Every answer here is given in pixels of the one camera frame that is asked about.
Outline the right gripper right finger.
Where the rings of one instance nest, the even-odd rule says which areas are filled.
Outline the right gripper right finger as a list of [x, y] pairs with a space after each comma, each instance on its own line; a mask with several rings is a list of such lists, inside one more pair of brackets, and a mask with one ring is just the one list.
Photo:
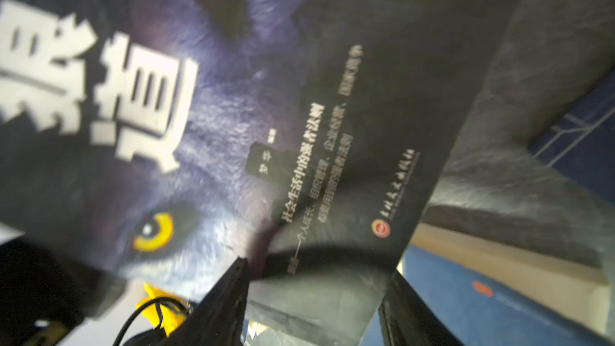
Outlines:
[[462, 346], [400, 272], [378, 310], [384, 345]]

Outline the black wolf cover book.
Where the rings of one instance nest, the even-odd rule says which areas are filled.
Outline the black wolf cover book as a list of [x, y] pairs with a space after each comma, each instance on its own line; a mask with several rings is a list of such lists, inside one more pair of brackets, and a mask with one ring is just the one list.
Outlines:
[[1, 222], [362, 341], [519, 0], [1, 0]]

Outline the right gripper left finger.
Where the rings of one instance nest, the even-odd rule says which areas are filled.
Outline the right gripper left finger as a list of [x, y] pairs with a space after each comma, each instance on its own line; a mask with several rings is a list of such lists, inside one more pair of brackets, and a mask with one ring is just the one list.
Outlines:
[[248, 261], [238, 258], [163, 346], [241, 345], [250, 284]]

